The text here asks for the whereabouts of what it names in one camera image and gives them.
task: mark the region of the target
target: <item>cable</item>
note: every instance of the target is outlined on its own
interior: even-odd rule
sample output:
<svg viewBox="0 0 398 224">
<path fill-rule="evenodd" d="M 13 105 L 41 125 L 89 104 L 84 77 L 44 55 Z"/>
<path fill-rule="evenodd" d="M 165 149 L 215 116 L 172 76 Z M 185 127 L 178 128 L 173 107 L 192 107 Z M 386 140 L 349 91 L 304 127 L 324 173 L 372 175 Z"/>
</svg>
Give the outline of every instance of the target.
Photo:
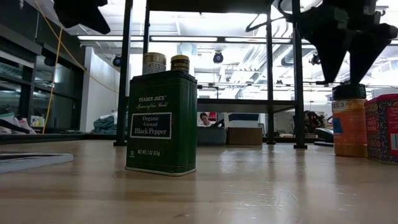
<svg viewBox="0 0 398 224">
<path fill-rule="evenodd" d="M 62 37 L 62 28 L 60 30 L 60 35 L 59 39 L 61 40 Z M 50 92 L 50 99 L 49 99 L 49 105 L 47 107 L 47 114 L 45 115 L 45 121 L 44 121 L 44 127 L 42 134 L 45 132 L 45 127 L 47 126 L 47 122 L 49 121 L 49 114 L 50 114 L 50 108 L 51 108 L 51 102 L 52 102 L 52 97 L 53 97 L 53 91 L 54 91 L 54 83 L 55 83 L 55 73 L 57 72 L 57 65 L 58 65 L 58 58 L 60 56 L 60 48 L 61 48 L 61 41 L 58 41 L 58 48 L 57 48 L 57 54 L 55 56 L 55 66 L 54 66 L 54 71 L 52 74 L 52 82 L 51 82 L 51 92 Z"/>
<path fill-rule="evenodd" d="M 68 53 L 68 55 L 73 59 L 73 61 L 85 72 L 87 73 L 87 75 L 90 76 L 90 78 L 92 78 L 94 81 L 96 81 L 98 84 L 100 84 L 101 86 L 115 92 L 115 93 L 119 93 L 115 90 L 112 90 L 111 88 L 107 87 L 106 85 L 102 84 L 100 81 L 98 81 L 95 77 L 91 76 L 90 73 L 87 71 L 87 69 L 82 66 L 75 58 L 74 56 L 70 53 L 70 51 L 67 49 L 67 47 L 63 44 L 61 38 L 57 35 L 57 33 L 54 31 L 53 27 L 51 26 L 49 20 L 46 18 L 46 16 L 43 13 L 42 8 L 39 6 L 37 0 L 35 0 L 36 6 L 39 9 L 40 14 L 43 16 L 45 22 L 47 23 L 47 25 L 49 26 L 50 30 L 52 31 L 52 33 L 54 34 L 54 36 L 57 38 L 57 40 L 60 42 L 61 46 L 65 49 L 65 51 Z"/>
</svg>

